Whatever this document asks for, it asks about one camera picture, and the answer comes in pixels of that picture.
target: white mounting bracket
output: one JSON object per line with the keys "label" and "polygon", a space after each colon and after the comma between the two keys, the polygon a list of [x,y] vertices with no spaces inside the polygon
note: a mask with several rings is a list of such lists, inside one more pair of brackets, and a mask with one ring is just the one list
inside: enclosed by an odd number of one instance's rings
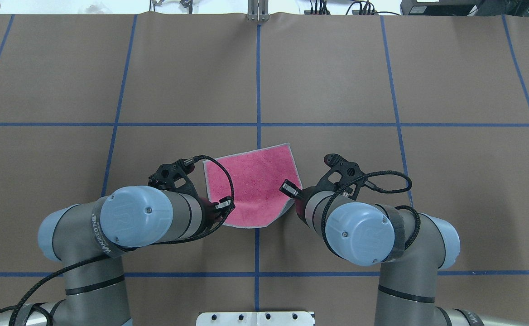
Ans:
{"label": "white mounting bracket", "polygon": [[250,21],[269,20],[269,0],[248,0],[248,15]]}
{"label": "white mounting bracket", "polygon": [[314,312],[201,313],[196,326],[315,326]]}

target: white label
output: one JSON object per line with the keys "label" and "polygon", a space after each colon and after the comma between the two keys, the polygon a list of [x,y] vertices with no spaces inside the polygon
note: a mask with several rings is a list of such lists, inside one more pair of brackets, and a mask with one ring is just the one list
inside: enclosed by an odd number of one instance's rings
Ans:
{"label": "white label", "polygon": [[409,13],[424,13],[426,12],[426,6],[415,6],[409,11]]}

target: white metal plate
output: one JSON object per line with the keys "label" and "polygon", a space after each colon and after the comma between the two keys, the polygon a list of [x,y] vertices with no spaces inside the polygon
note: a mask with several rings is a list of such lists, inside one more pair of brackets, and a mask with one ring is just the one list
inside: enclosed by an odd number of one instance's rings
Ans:
{"label": "white metal plate", "polygon": [[314,312],[201,313],[196,326],[314,326]]}

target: light blue joint cap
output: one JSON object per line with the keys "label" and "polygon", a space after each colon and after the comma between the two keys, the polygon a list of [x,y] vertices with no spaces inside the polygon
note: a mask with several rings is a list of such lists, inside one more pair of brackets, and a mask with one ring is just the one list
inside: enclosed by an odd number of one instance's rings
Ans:
{"label": "light blue joint cap", "polygon": [[101,230],[113,243],[138,248],[155,243],[172,224],[172,203],[156,188],[115,190],[101,207]]}
{"label": "light blue joint cap", "polygon": [[428,214],[420,213],[427,216],[438,228],[444,240],[445,259],[439,269],[446,269],[451,267],[456,262],[456,258],[460,254],[460,236],[457,235],[456,229],[448,221],[438,219],[437,217],[429,216]]}
{"label": "light blue joint cap", "polygon": [[61,217],[67,213],[72,207],[78,206],[80,204],[75,204],[64,209],[60,209],[57,212],[49,214],[42,222],[39,227],[39,232],[37,232],[37,243],[39,243],[39,248],[43,251],[45,257],[53,260],[54,262],[60,262],[61,260],[57,258],[55,251],[53,250],[53,234],[55,234],[55,227]]}
{"label": "light blue joint cap", "polygon": [[360,266],[382,262],[393,249],[395,233],[379,209],[362,202],[348,202],[327,218],[325,234],[339,256]]}

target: pink towel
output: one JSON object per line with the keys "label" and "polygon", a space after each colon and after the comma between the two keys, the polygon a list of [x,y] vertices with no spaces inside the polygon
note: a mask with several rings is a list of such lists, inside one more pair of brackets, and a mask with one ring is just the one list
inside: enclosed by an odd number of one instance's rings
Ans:
{"label": "pink towel", "polygon": [[[279,191],[285,179],[302,187],[288,143],[217,160],[230,173],[234,184],[236,209],[226,219],[228,226],[250,229],[270,225],[293,204]],[[204,175],[210,201],[230,195],[228,179],[214,163],[204,161]]]}

